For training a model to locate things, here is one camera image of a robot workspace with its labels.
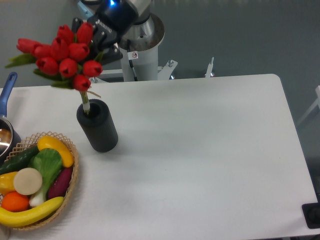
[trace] orange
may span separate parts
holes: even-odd
[[[10,212],[22,212],[28,210],[29,198],[13,191],[3,197],[1,207]]]

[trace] warning sticker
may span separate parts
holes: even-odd
[[[138,52],[137,51],[131,51],[128,52],[128,59],[129,60],[134,60],[134,59],[138,59]]]

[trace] yellow bell pepper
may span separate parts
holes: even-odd
[[[62,165],[69,168],[74,164],[74,156],[67,146],[59,139],[53,136],[43,136],[37,143],[39,151],[43,149],[54,149],[59,152],[62,158]]]
[[[15,191],[14,178],[17,173],[14,171],[0,175],[0,194],[6,195]]]

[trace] gray floor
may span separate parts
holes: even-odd
[[[0,1],[0,9],[0,66],[19,54],[18,38],[51,43],[58,26],[80,16],[76,0]],[[166,30],[159,64],[178,61],[177,78],[202,77],[214,56],[217,77],[277,74],[295,123],[316,99],[319,0],[154,0],[152,11]],[[0,87],[11,71],[19,74],[18,87],[49,85],[32,74],[34,68],[2,68]],[[105,66],[116,68],[119,62]],[[297,132],[314,179],[320,176],[320,114]]]

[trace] green lettuce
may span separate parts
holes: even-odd
[[[31,159],[29,167],[42,175],[42,186],[29,201],[30,206],[34,208],[47,200],[47,192],[61,171],[62,158],[57,150],[45,148]]]

